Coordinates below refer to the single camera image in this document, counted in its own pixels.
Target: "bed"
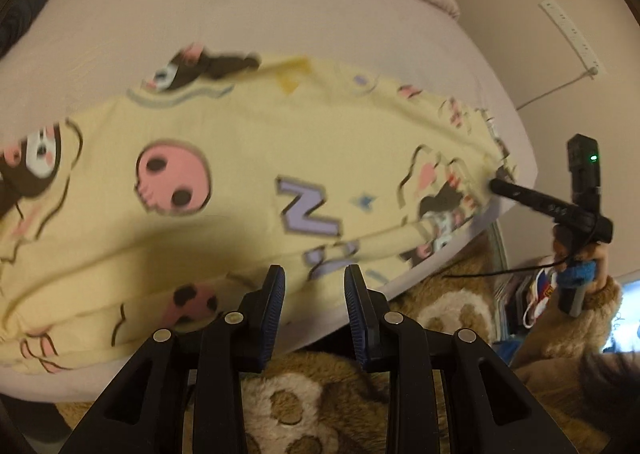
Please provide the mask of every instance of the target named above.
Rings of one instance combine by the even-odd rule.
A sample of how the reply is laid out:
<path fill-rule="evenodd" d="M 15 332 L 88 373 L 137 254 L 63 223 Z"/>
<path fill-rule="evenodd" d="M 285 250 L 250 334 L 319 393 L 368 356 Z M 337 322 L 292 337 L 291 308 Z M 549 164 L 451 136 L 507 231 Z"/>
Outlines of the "bed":
<path fill-rule="evenodd" d="M 518 164 L 518 183 L 531 187 L 537 170 L 524 127 L 457 16 L 453 0 L 50 0 L 0 61 L 0 143 L 123 92 L 175 48 L 197 40 L 219 52 L 259 49 L 348 62 L 490 109 Z M 494 198 L 445 248 L 386 284 L 385 295 L 394 297 L 434 272 L 510 206 Z M 344 308 L 336 307 L 286 327 L 278 350 L 309 344 L 346 322 Z M 0 368 L 0 392 L 89 401 L 125 361 L 43 375 Z"/>

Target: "dark hair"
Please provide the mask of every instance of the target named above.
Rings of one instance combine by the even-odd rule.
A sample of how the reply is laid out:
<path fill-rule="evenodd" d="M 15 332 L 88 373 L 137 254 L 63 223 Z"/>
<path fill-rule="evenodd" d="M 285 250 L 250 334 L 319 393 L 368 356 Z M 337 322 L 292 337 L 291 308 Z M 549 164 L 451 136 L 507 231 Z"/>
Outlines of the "dark hair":
<path fill-rule="evenodd" d="M 578 372 L 585 420 L 610 436 L 620 434 L 632 407 L 640 402 L 640 355 L 585 354 Z"/>

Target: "silver screw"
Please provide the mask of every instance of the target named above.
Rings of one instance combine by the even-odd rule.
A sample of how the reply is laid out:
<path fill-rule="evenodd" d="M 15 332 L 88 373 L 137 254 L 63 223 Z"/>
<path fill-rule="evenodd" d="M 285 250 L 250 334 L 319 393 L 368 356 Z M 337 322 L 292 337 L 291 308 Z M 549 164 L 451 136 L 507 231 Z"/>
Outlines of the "silver screw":
<path fill-rule="evenodd" d="M 388 311 L 385 313 L 385 320 L 389 322 L 389 324 L 399 324 L 403 319 L 402 314 L 397 311 Z"/>
<path fill-rule="evenodd" d="M 238 311 L 232 311 L 225 315 L 225 322 L 227 324 L 239 324 L 244 320 L 244 315 Z"/>
<path fill-rule="evenodd" d="M 463 342 L 468 342 L 469 344 L 471 344 L 471 342 L 474 342 L 476 338 L 478 338 L 478 336 L 470 329 L 461 329 L 458 332 L 458 337 Z"/>
<path fill-rule="evenodd" d="M 167 342 L 171 338 L 171 332 L 168 329 L 159 329 L 154 333 L 156 342 Z"/>

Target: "dark gray fabric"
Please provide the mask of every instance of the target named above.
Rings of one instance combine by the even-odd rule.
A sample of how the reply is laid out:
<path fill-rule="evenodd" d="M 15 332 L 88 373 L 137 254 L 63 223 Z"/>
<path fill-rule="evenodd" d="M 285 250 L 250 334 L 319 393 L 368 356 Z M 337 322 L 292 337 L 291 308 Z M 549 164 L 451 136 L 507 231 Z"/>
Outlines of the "dark gray fabric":
<path fill-rule="evenodd" d="M 0 21 L 0 58 L 29 29 L 48 0 L 15 0 Z"/>

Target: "power outlet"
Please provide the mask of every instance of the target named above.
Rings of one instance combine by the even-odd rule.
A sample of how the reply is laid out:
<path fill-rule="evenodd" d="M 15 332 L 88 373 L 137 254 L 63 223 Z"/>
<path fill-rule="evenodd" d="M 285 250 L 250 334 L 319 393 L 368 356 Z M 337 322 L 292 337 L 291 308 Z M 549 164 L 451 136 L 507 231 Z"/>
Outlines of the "power outlet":
<path fill-rule="evenodd" d="M 540 8 L 546 12 L 551 21 L 553 21 L 562 34 L 564 34 L 569 44 L 571 44 L 578 54 L 578 57 L 580 57 L 585 69 L 596 68 L 598 70 L 597 74 L 592 74 L 592 77 L 593 75 L 603 75 L 607 72 L 596 53 L 591 49 L 591 45 L 556 0 L 544 0 L 540 3 Z"/>

